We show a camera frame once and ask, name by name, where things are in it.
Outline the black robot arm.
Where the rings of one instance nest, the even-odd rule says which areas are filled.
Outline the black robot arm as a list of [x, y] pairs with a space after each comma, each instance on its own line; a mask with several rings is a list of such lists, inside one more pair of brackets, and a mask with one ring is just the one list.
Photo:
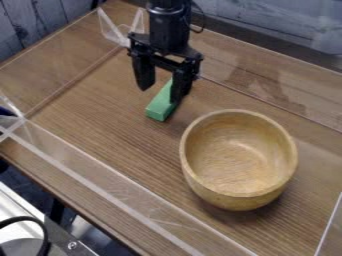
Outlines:
[[188, 44], [191, 7], [191, 0], [148, 0], [149, 33], [128, 33], [137, 87], [145, 91], [155, 84], [156, 67], [169, 71], [171, 103], [179, 103], [189, 93], [203, 61], [203, 54]]

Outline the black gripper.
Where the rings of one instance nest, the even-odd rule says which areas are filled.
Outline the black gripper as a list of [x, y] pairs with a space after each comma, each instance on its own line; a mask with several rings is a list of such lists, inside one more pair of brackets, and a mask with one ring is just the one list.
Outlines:
[[155, 84], [155, 68], [172, 72], [169, 102], [179, 104], [199, 73], [203, 55], [188, 43], [192, 3], [148, 3], [149, 32], [129, 33], [132, 68], [137, 87], [145, 91]]

